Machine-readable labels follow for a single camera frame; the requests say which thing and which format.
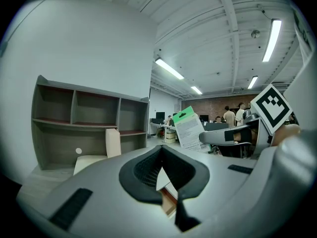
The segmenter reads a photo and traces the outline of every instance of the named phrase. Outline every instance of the computer monitor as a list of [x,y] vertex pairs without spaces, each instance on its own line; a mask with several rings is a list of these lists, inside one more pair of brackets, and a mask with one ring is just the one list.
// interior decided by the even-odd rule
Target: computer monitor
[[200,115],[199,116],[203,121],[209,121],[209,115]]
[[165,112],[157,112],[157,119],[165,119]]
[[213,130],[219,130],[219,129],[227,129],[229,128],[229,124],[227,123],[210,123],[207,122],[206,125],[204,122],[202,122],[202,125],[204,127],[205,131],[213,131]]

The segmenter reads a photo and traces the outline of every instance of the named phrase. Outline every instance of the fluorescent light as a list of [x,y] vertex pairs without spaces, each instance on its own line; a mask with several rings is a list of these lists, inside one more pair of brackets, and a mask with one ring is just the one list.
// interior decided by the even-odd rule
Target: fluorescent light
[[271,58],[271,55],[272,55],[273,50],[275,48],[275,44],[277,42],[279,31],[281,29],[281,24],[282,24],[282,21],[279,19],[275,19],[272,21],[271,33],[270,33],[268,45],[267,45],[267,48],[265,51],[265,55],[264,55],[262,61],[269,61],[269,59]]
[[203,94],[201,91],[198,90],[196,86],[192,86],[192,89],[198,94]]
[[159,66],[163,67],[164,69],[166,69],[169,73],[173,74],[178,79],[183,79],[184,78],[181,74],[179,74],[171,66],[169,66],[167,63],[165,63],[161,58],[156,59],[155,63],[157,63]]
[[248,89],[251,89],[251,88],[253,87],[253,85],[254,85],[254,83],[256,82],[257,79],[258,79],[258,76],[254,76],[254,77],[252,78],[251,83],[250,83]]

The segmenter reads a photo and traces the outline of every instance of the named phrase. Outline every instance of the white ceiling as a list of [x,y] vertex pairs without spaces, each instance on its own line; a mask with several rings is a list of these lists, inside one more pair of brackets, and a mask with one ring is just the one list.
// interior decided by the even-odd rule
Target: white ceiling
[[[153,63],[151,86],[182,99],[256,93],[272,81],[287,87],[303,65],[287,0],[109,1],[133,7],[158,23],[154,60],[161,57],[185,79]],[[269,62],[262,58],[271,20],[262,9],[268,18],[282,20]],[[253,30],[260,31],[256,39]],[[254,75],[259,78],[247,90]]]

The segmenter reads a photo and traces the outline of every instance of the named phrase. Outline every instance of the shelving unit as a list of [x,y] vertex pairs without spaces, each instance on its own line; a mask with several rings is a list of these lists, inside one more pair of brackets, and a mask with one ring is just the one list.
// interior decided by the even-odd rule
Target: shelving unit
[[107,128],[118,128],[122,153],[145,147],[148,108],[148,98],[48,81],[40,75],[31,121],[39,167],[74,167],[79,156],[106,155]]
[[73,90],[37,85],[33,117],[44,121],[70,123]]

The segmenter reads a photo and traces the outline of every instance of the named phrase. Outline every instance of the black rubber strip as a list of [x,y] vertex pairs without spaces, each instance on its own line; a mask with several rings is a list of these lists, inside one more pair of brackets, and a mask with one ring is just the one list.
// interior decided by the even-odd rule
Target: black rubber strip
[[80,188],[58,209],[50,221],[58,227],[68,230],[93,192]]
[[238,165],[230,165],[228,167],[228,169],[231,169],[233,171],[237,171],[240,173],[245,173],[245,174],[251,174],[252,172],[252,168],[246,168],[246,167],[242,167],[242,166],[238,166]]
[[224,140],[225,141],[233,141],[233,130],[226,130],[224,132]]
[[185,232],[200,223],[201,222],[196,218],[190,217],[185,210],[183,202],[177,200],[175,225],[178,226],[182,232]]
[[272,136],[268,136],[267,138],[267,143],[270,144],[272,142],[273,137]]

